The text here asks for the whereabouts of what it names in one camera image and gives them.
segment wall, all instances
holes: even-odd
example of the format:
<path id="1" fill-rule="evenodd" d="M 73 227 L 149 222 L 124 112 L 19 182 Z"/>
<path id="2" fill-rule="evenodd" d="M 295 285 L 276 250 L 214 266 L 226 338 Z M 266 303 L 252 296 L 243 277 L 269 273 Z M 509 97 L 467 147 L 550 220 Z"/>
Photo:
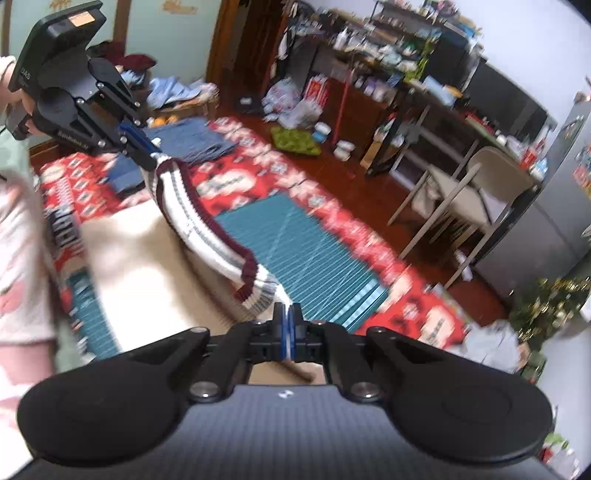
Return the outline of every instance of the wall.
<path id="1" fill-rule="evenodd" d="M 129 14 L 128 53 L 146 53 L 158 64 L 153 76 L 191 82 L 205 75 L 220 0 L 182 0 L 196 14 L 163 11 L 164 0 L 135 0 Z"/>
<path id="2" fill-rule="evenodd" d="M 70 6 L 86 3 L 87 0 L 72 0 Z M 95 35 L 92 43 L 109 40 L 113 36 L 113 22 L 117 0 L 102 0 L 100 9 L 106 17 L 106 22 Z M 37 21 L 55 10 L 50 8 L 52 0 L 13 0 L 10 17 L 10 55 L 18 57 L 29 32 Z"/>
<path id="3" fill-rule="evenodd" d="M 591 255 L 570 276 L 591 275 Z M 558 405 L 557 431 L 569 439 L 582 469 L 591 464 L 591 325 L 577 316 L 544 344 L 548 358 L 538 386 Z"/>
<path id="4" fill-rule="evenodd" d="M 371 15 L 367 0 L 310 0 Z M 420 6 L 423 0 L 411 0 Z M 589 91 L 591 27 L 561 0 L 455 0 L 463 15 L 482 27 L 484 55 L 535 98 L 560 126 L 578 90 Z"/>
<path id="5" fill-rule="evenodd" d="M 79 5 L 87 0 L 71 0 Z M 215 29 L 220 0 L 167 0 L 182 7 L 196 8 L 193 14 L 172 14 L 163 10 L 165 0 L 135 0 L 131 4 L 128 53 L 147 53 L 158 64 L 157 76 L 178 76 L 189 82 L 204 76 Z M 117 0 L 102 0 L 100 9 L 107 18 L 92 44 L 110 40 Z M 10 53 L 17 56 L 33 25 L 53 12 L 52 0 L 14 0 L 10 25 Z"/>

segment wooden door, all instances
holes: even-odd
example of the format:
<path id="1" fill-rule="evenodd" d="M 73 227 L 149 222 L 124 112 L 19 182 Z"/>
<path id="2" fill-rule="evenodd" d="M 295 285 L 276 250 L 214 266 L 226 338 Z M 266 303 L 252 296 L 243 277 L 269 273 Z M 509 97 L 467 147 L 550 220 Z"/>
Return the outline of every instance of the wooden door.
<path id="1" fill-rule="evenodd" d="M 260 92 L 267 84 L 268 71 L 281 38 L 283 3 L 280 0 L 251 2 L 238 47 L 234 75 L 239 76 L 248 89 Z"/>

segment label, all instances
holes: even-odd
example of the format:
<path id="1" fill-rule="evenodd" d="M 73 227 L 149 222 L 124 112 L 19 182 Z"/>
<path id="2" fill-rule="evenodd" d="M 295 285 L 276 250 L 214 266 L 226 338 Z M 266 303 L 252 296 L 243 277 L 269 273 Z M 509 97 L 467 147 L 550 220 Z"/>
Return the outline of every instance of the label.
<path id="1" fill-rule="evenodd" d="M 81 12 L 79 14 L 68 17 L 68 20 L 72 22 L 75 27 L 81 27 L 82 25 L 86 25 L 87 23 L 94 22 L 95 18 L 88 12 Z"/>

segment door frame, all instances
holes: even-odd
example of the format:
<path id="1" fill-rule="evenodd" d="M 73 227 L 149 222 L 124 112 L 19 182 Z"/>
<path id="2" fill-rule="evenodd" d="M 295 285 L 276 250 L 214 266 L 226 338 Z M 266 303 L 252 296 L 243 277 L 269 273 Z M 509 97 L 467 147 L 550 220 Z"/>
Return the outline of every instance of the door frame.
<path id="1" fill-rule="evenodd" d="M 217 13 L 216 28 L 213 31 L 212 45 L 209 48 L 205 78 L 210 83 L 220 85 L 222 81 L 223 62 L 232 38 L 234 20 L 240 0 L 222 0 Z"/>
<path id="2" fill-rule="evenodd" d="M 261 96 L 265 95 L 269 82 L 271 81 L 271 67 L 273 62 L 275 62 L 275 56 L 277 55 L 277 50 L 281 41 L 281 34 L 287 25 L 287 18 L 294 1 L 295 0 L 285 0 L 280 27 L 275 35 L 275 46 L 268 59 L 265 79 L 262 83 L 261 91 L 259 92 Z M 206 73 L 207 81 L 215 83 L 216 85 L 220 85 L 222 81 L 223 61 L 228 51 L 230 38 L 232 37 L 234 20 L 236 12 L 238 11 L 239 2 L 240 0 L 222 0 L 219 13 L 217 14 L 216 28 L 213 33 L 212 46 L 209 50 Z"/>

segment blue cloth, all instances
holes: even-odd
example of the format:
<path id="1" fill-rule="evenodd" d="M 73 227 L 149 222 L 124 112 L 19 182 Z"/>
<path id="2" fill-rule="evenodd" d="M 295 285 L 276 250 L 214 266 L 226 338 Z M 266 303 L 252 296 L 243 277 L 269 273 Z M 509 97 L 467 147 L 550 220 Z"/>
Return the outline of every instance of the blue cloth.
<path id="1" fill-rule="evenodd" d="M 134 161 L 120 153 L 115 159 L 115 165 L 107 173 L 107 182 L 115 193 L 122 194 L 143 186 L 144 178 Z"/>
<path id="2" fill-rule="evenodd" d="M 223 135 L 207 127 L 207 120 L 200 117 L 156 128 L 147 128 L 146 135 L 161 140 L 160 150 L 189 164 L 215 160 L 232 151 L 236 145 Z"/>
<path id="3" fill-rule="evenodd" d="M 197 80 L 187 87 L 175 77 L 151 79 L 148 106 L 156 109 L 162 108 L 166 103 L 190 100 L 199 95 L 203 84 L 202 80 Z"/>
<path id="4" fill-rule="evenodd" d="M 128 87 L 135 87 L 144 81 L 145 73 L 135 73 L 133 70 L 125 70 L 121 74 L 121 78 Z"/>

